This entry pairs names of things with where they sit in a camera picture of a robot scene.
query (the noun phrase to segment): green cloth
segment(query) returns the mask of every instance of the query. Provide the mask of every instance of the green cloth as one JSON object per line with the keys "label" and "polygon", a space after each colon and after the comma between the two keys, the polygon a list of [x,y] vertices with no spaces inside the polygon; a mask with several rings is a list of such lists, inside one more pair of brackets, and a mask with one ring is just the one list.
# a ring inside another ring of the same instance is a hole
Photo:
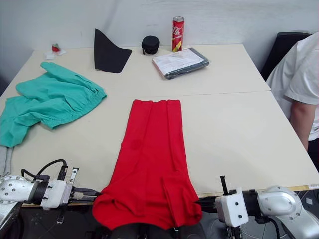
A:
{"label": "green cloth", "polygon": [[75,121],[106,96],[84,76],[54,63],[42,62],[47,72],[17,84],[22,96],[6,100],[0,117],[0,145],[21,144],[29,128],[41,122],[50,129]]}

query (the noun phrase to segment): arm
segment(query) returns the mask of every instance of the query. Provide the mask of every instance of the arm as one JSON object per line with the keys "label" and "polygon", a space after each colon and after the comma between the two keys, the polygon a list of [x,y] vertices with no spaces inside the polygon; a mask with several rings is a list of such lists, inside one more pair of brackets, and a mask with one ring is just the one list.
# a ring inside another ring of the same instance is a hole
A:
{"label": "arm", "polygon": [[308,137],[315,118],[316,105],[293,101],[290,124],[294,128],[301,143],[308,149]]}

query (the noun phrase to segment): wall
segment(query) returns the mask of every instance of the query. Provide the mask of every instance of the wall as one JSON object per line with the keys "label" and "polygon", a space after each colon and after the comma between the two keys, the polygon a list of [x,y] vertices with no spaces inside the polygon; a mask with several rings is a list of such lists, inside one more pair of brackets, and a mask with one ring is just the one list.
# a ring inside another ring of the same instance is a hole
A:
{"label": "wall", "polygon": [[94,29],[119,46],[144,36],[171,44],[173,16],[185,44],[244,43],[260,69],[277,32],[318,30],[318,0],[0,0],[0,76],[10,82],[34,49],[91,47]]}

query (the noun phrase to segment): soda can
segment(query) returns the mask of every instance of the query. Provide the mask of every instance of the soda can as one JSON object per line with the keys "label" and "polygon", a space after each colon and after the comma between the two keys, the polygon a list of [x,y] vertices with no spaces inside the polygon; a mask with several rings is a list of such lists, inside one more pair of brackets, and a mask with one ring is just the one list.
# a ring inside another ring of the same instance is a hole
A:
{"label": "soda can", "polygon": [[185,20],[182,16],[176,16],[173,18],[173,52],[181,51],[183,47],[184,36],[184,24]]}

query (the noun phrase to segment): white table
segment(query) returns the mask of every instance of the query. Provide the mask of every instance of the white table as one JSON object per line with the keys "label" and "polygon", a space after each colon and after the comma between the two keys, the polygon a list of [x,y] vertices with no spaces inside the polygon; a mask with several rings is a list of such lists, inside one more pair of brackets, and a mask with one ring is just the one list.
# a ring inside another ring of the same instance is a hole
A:
{"label": "white table", "polygon": [[[70,169],[80,168],[76,186],[101,190],[113,173],[133,99],[180,99],[187,163],[198,194],[221,192],[219,175],[226,175],[228,188],[319,182],[319,174],[243,46],[196,49],[212,64],[170,81],[160,78],[151,57],[139,48],[134,48],[121,74],[95,71],[92,49],[69,50],[57,58],[56,63],[102,86],[108,97],[87,115],[56,130],[34,126],[13,151],[13,173],[22,168],[36,173],[46,163],[64,158]],[[1,110],[6,97],[17,95],[18,82],[44,73],[39,66],[42,58],[41,52],[33,53],[0,98]],[[146,72],[139,76],[142,68]],[[47,173],[56,175],[58,169],[53,166]]]}

